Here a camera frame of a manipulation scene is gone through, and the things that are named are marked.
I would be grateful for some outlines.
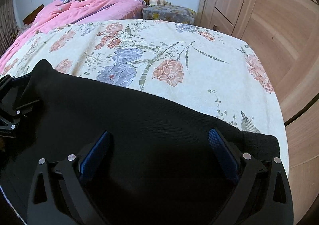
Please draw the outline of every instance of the curtain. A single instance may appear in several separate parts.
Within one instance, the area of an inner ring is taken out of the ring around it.
[[[0,56],[2,56],[15,41],[17,30],[13,1],[5,0],[0,6]]]

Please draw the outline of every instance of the wooden wardrobe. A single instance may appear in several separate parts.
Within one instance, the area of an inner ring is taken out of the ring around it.
[[[316,0],[200,0],[196,24],[246,41],[286,126],[295,224],[319,193],[319,5]]]

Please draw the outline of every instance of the round metal bolt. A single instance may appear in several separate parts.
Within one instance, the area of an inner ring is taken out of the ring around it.
[[[242,156],[244,157],[244,159],[251,159],[251,155],[249,153],[244,153]]]
[[[277,164],[280,164],[280,163],[281,163],[280,158],[274,158],[274,161],[275,161]]]
[[[76,159],[76,157],[77,157],[76,155],[71,154],[68,156],[68,161],[73,161],[74,159]]]
[[[39,165],[43,165],[45,163],[45,159],[41,158],[38,163],[39,163]]]

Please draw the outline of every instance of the white floral fabric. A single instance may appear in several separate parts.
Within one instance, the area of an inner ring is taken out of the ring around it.
[[[41,59],[65,74],[151,93],[240,130],[273,135],[288,174],[278,100],[259,59],[242,40],[162,20],[64,25],[33,36],[2,75],[27,74]]]

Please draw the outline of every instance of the pink bed sheet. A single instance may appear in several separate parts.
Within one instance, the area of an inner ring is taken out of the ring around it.
[[[10,58],[36,32],[48,33],[50,30],[77,22],[89,23],[94,21],[135,19],[141,15],[145,4],[141,0],[72,0],[63,4],[61,0],[54,0],[44,7],[35,18],[32,27],[21,34],[11,47],[0,58],[0,73],[3,72]]]

